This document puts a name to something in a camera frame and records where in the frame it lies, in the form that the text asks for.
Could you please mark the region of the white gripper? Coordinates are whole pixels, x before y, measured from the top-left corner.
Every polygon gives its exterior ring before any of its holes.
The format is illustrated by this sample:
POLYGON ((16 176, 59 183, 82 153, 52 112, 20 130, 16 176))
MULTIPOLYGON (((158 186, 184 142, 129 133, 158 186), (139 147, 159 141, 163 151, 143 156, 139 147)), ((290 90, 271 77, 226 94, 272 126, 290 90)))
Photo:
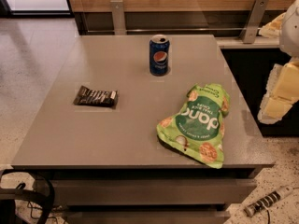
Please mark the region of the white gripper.
MULTIPOLYGON (((289 56, 299 56, 299 0, 259 30, 259 35, 279 37, 279 48, 289 56)), ((299 62, 275 64, 270 71, 266 93, 260 104, 258 121, 274 124, 299 101, 299 62)))

